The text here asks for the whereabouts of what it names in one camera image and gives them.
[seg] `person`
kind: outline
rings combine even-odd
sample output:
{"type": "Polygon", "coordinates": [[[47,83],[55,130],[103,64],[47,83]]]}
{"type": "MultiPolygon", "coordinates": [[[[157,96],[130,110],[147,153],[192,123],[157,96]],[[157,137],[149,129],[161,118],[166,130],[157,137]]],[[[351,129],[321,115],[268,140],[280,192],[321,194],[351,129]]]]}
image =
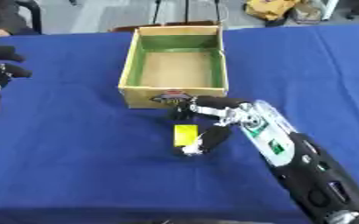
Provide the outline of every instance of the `person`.
{"type": "Polygon", "coordinates": [[[0,0],[0,37],[24,34],[30,28],[18,15],[18,5],[14,0],[0,0]]]}

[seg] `bag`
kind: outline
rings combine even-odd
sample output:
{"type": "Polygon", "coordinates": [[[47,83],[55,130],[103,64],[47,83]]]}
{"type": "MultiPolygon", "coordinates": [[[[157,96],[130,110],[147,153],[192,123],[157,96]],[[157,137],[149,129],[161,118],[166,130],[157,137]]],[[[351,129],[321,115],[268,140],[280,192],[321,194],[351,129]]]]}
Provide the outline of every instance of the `bag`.
{"type": "Polygon", "coordinates": [[[246,13],[268,21],[282,18],[300,0],[249,0],[246,13]]]}

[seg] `blue tablecloth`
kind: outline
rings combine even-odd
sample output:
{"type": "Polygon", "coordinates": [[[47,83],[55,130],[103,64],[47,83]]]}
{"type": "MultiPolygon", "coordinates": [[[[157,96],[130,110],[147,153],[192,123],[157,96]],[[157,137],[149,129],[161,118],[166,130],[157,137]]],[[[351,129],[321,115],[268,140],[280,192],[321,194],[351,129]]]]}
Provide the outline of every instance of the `blue tablecloth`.
{"type": "MultiPolygon", "coordinates": [[[[229,96],[268,101],[359,182],[359,25],[226,31],[224,43],[229,96]]],[[[0,223],[308,223],[238,129],[205,157],[175,157],[165,111],[127,109],[116,89],[129,44],[0,38],[34,72],[2,92],[0,223]]]]}

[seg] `printed logo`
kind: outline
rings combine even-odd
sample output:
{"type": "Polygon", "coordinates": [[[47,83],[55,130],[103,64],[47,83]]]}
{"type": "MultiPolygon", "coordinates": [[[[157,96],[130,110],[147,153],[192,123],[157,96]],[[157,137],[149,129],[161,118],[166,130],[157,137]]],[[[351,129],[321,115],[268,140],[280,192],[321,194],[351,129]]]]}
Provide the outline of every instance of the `printed logo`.
{"type": "Polygon", "coordinates": [[[151,100],[168,106],[176,106],[179,102],[183,102],[190,98],[192,98],[192,96],[186,94],[182,90],[166,90],[163,94],[153,96],[151,100]]]}

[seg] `open cardboard box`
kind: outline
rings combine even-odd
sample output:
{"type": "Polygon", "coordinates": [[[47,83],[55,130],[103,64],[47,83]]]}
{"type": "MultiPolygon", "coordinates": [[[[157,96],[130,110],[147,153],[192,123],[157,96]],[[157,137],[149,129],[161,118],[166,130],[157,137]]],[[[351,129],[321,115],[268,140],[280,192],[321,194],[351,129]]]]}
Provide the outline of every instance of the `open cardboard box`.
{"type": "Polygon", "coordinates": [[[130,108],[164,108],[194,95],[228,91],[219,26],[135,30],[118,84],[130,108]]]}

